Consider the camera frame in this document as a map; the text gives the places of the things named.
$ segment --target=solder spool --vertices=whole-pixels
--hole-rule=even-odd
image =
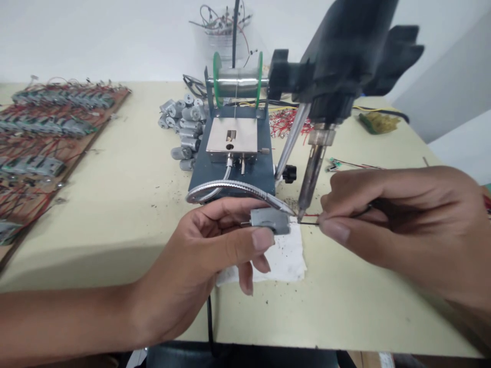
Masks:
[[[262,51],[256,69],[224,69],[218,52],[213,57],[213,88],[217,107],[224,105],[224,97],[254,98],[259,105],[261,88],[267,87],[267,77],[262,77]]]

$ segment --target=white paper towel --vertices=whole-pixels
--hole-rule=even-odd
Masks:
[[[307,266],[303,260],[302,235],[295,217],[290,217],[290,234],[275,236],[276,244],[265,255],[271,272],[261,273],[254,266],[253,281],[278,280],[285,282],[303,280]],[[216,286],[239,281],[237,266],[229,267],[218,275]]]

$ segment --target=black knob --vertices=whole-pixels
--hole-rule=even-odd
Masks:
[[[292,184],[295,180],[297,180],[297,167],[293,165],[286,165],[285,170],[283,171],[283,179],[287,184]]]

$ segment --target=metal box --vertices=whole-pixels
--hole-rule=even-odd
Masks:
[[[256,157],[257,151],[257,119],[213,119],[206,146],[211,162],[225,162],[229,153],[234,158]]]

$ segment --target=beige table surface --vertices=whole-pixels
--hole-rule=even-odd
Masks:
[[[119,118],[60,192],[67,202],[54,206],[28,235],[0,278],[0,291],[133,281],[152,264],[180,217],[193,208],[184,201],[191,174],[170,157],[179,137],[157,125],[159,105],[182,98],[184,84],[126,85],[133,94]],[[0,85],[0,103],[8,103],[23,87]],[[388,106],[383,98],[362,98],[358,104]],[[309,152],[302,142],[289,162],[298,167],[298,180],[279,189],[282,199],[298,197]],[[284,143],[273,139],[276,163]],[[407,124],[373,136],[353,118],[342,125],[326,154],[385,168],[422,167],[423,156],[430,165],[438,164]],[[308,213],[320,211],[319,198],[330,191],[331,176],[321,172]],[[457,320],[395,274],[358,259],[315,227],[303,226],[302,239],[308,268],[303,281],[262,282],[255,285],[253,297],[244,296],[237,284],[213,292],[218,342],[480,356]],[[182,339],[207,340],[206,306]]]

